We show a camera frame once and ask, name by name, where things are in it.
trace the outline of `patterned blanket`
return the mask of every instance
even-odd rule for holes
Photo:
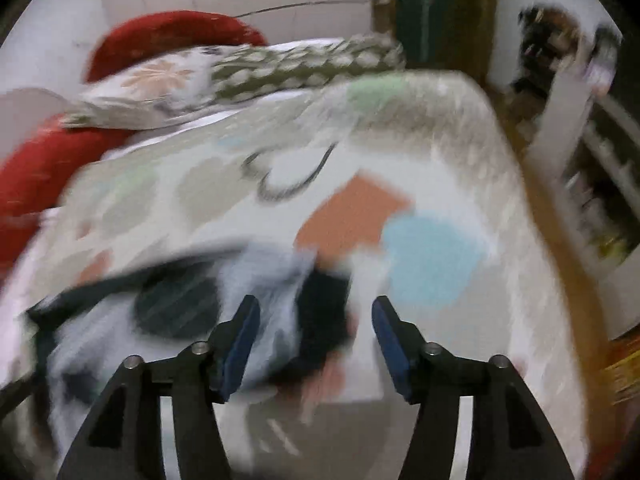
[[[393,393],[374,340],[371,302],[387,294],[454,354],[508,355],[581,469],[584,399],[556,272],[469,79],[365,76],[89,166],[47,234],[31,299],[247,239],[348,269],[358,325],[311,404],[237,394],[216,407],[232,462],[292,478],[397,476],[415,407]],[[458,440],[454,479],[468,434]]]

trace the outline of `floral pattern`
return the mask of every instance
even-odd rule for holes
[[[132,87],[139,97],[156,99],[167,95],[173,89],[184,88],[191,74],[193,70],[179,70],[176,63],[161,59],[136,70],[123,81],[122,87]]]

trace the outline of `light blue patch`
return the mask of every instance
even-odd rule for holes
[[[386,222],[382,245],[393,262],[391,300],[433,310],[457,300],[483,256],[455,227],[412,214]]]
[[[221,137],[220,139],[216,140],[216,144],[222,148],[238,148],[239,146],[242,146],[245,142],[246,142],[246,139],[243,139],[240,136]]]

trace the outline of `pillow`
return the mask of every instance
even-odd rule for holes
[[[200,46],[165,54],[92,85],[63,124],[145,130],[186,123],[278,90],[314,88],[404,68],[388,36],[329,44]]]
[[[112,30],[97,47],[85,78],[93,83],[171,50],[196,45],[266,45],[243,22],[209,12],[174,10],[140,16]]]
[[[0,281],[38,230],[40,212],[53,207],[73,174],[121,146],[127,130],[72,132],[55,116],[42,123],[0,169]]]

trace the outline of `metal screw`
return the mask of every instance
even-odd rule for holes
[[[442,346],[440,346],[438,343],[428,342],[424,346],[424,351],[427,353],[427,355],[439,355],[442,353]]]
[[[206,354],[209,351],[209,344],[206,341],[197,341],[191,345],[191,351],[196,355]]]
[[[135,368],[138,365],[141,365],[143,362],[145,362],[145,360],[139,355],[130,355],[129,357],[124,359],[122,364],[124,365],[125,368],[129,370],[133,370],[133,368]]]
[[[494,355],[489,359],[489,362],[497,368],[509,368],[511,366],[509,358],[501,354]]]

